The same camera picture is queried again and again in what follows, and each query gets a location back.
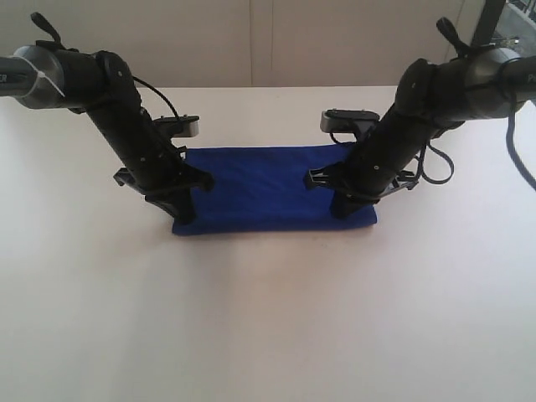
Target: blue cloth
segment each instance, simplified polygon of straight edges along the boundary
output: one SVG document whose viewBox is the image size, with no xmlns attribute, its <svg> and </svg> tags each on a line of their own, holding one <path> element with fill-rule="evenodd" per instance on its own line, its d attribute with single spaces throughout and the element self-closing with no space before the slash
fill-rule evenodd
<svg viewBox="0 0 536 402">
<path fill-rule="evenodd" d="M 343 145 L 320 147 L 199 148 L 189 149 L 188 164 L 210 172 L 211 192 L 192 190 L 196 220 L 173 225 L 176 235 L 202 235 L 268 230 L 340 230 L 377 222 L 372 206 L 345 220 L 329 213 L 333 191 L 306 190 L 308 169 L 341 161 Z"/>
</svg>

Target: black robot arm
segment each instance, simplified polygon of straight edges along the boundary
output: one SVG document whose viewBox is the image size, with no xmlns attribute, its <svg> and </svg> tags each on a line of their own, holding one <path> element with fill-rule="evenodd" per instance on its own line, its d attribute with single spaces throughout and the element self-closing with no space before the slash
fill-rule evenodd
<svg viewBox="0 0 536 402">
<path fill-rule="evenodd" d="M 492 45 L 471 48 L 458 37 L 452 23 L 442 18 L 440 32 L 458 53 L 440 65 L 415 61 L 400 80 L 394 104 L 380 121 L 363 125 L 351 111 L 337 119 L 333 111 L 322 114 L 325 132 L 348 132 L 348 123 L 359 133 L 347 158 L 311 170 L 306 186 L 334 190 L 332 215 L 343 219 L 365 205 L 401 188 L 412 189 L 422 172 L 411 175 L 404 169 L 417 154 L 424 157 L 430 140 L 464 121 L 510 118 L 508 150 L 523 177 L 536 190 L 536 182 L 519 160 L 513 147 L 515 112 L 525 101 L 536 98 L 536 57 L 521 58 L 510 49 Z"/>
<path fill-rule="evenodd" d="M 190 189 L 210 190 L 210 174 L 189 166 L 172 137 L 187 131 L 198 117 L 177 115 L 155 121 L 142 107 L 134 78 L 117 54 L 82 54 L 66 49 L 58 33 L 39 13 L 32 20 L 54 41 L 37 41 L 0 58 L 0 95 L 13 96 L 31 109 L 69 108 L 87 113 L 124 168 L 114 179 L 187 224 L 195 219 Z"/>
</svg>

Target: table surface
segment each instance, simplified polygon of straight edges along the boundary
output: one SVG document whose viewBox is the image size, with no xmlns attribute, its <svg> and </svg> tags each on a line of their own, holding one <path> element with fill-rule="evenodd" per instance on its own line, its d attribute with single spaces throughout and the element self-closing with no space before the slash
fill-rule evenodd
<svg viewBox="0 0 536 402">
<path fill-rule="evenodd" d="M 322 110 L 384 113 L 394 88 L 165 93 L 201 115 L 178 144 L 248 147 L 329 143 Z M 516 132 L 533 172 L 535 117 Z M 445 134 L 452 181 L 386 198 L 373 228 L 184 239 L 115 184 L 86 116 L 1 99 L 2 399 L 536 400 L 536 194 L 506 127 Z"/>
</svg>

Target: white table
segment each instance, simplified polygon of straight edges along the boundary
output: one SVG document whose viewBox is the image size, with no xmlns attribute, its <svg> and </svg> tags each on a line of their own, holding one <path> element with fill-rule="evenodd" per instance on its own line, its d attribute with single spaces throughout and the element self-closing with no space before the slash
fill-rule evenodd
<svg viewBox="0 0 536 402">
<path fill-rule="evenodd" d="M 394 88 L 165 92 L 201 115 L 180 143 L 224 147 L 329 143 L 322 110 L 384 113 Z M 534 402 L 536 194 L 505 131 L 445 134 L 453 180 L 385 199 L 373 228 L 184 239 L 115 184 L 86 116 L 0 100 L 0 399 Z"/>
</svg>

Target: white wall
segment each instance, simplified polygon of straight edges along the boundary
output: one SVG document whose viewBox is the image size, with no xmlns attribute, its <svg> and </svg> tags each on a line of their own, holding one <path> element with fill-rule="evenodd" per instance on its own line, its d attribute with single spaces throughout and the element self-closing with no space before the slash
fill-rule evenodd
<svg viewBox="0 0 536 402">
<path fill-rule="evenodd" d="M 441 16 L 465 39 L 484 0 L 2 0 L 0 54 L 44 36 L 120 54 L 157 86 L 393 85 L 419 57 L 441 62 Z"/>
</svg>

